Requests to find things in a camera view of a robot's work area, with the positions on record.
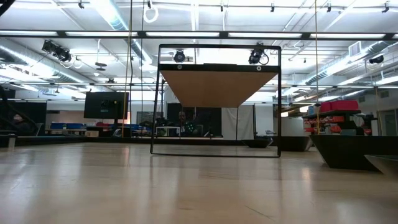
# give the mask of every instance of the wooden floor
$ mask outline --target wooden floor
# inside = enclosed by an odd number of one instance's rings
[[[329,169],[316,151],[248,159],[151,156],[146,144],[17,147],[0,152],[0,198],[1,224],[398,222],[398,182]]]

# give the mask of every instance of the suspended wooden panel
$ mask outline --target suspended wooden panel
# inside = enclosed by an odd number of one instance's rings
[[[184,107],[237,108],[276,72],[161,71]]]

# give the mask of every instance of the red container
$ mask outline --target red container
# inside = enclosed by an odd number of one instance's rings
[[[331,110],[358,110],[359,105],[356,100],[336,100],[331,103]]]
[[[331,111],[331,102],[323,102],[321,103],[321,109],[319,113]]]

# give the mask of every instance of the television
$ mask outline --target television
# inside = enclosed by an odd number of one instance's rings
[[[129,93],[86,93],[85,118],[127,119]]]

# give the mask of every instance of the black metal frame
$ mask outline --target black metal frame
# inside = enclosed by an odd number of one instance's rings
[[[253,49],[261,48],[264,50],[277,50],[278,51],[278,66],[268,66],[268,65],[184,65],[184,64],[161,64],[160,57],[157,62],[157,76],[156,76],[156,89],[155,89],[155,103],[154,103],[154,114],[157,111],[157,95],[159,92],[160,83],[160,73],[162,70],[194,70],[194,71],[220,71],[220,72],[235,72],[237,70],[242,72],[275,72],[278,73],[278,132],[277,135],[279,139],[282,133],[282,75],[281,75],[281,65],[282,65],[282,48],[279,46],[266,46],[266,45],[220,45],[220,44],[160,44],[159,45],[159,55],[161,50],[164,48],[208,48],[208,49]],[[236,118],[236,127],[238,127],[238,116]],[[150,153],[154,155],[165,155],[165,156],[208,156],[208,157],[255,157],[255,158],[279,158],[281,155],[279,144],[277,145],[277,155],[276,156],[222,156],[222,155],[199,155],[199,154],[169,154],[169,153],[154,153],[155,144],[155,116],[152,120],[152,134],[150,139]]]
[[[6,31],[16,31],[16,32],[26,32],[26,34],[1,34],[1,32]],[[37,31],[37,32],[56,32],[56,35],[43,35],[43,34],[30,34],[29,32]],[[72,35],[67,34],[68,32],[84,32],[89,34],[90,32],[93,35]],[[102,32],[107,35],[98,35],[97,33]],[[68,38],[68,39],[127,39],[128,35],[120,36],[116,34],[125,33],[128,31],[109,31],[109,30],[21,30],[21,29],[1,29],[0,37],[31,37],[31,38],[46,38],[46,39],[57,39],[57,38]],[[137,35],[133,36],[134,39],[229,39],[229,40],[315,40],[314,34],[315,32],[249,32],[249,31],[213,31],[213,30],[201,30],[201,31],[189,31],[189,30],[181,30],[181,31],[164,31],[164,30],[132,30],[132,33],[136,33]],[[192,35],[148,35],[147,33],[190,33]],[[200,35],[198,33],[217,33],[218,35]],[[240,34],[259,34],[257,37],[236,37],[231,36],[230,34],[240,33]],[[301,34],[300,37],[284,37],[283,35],[277,36],[278,34]],[[318,35],[322,34],[347,34],[347,35],[367,35],[367,34],[385,34],[383,37],[378,38],[369,38],[369,37],[318,37],[318,40],[397,40],[394,36],[397,33],[374,33],[374,32],[319,32]]]

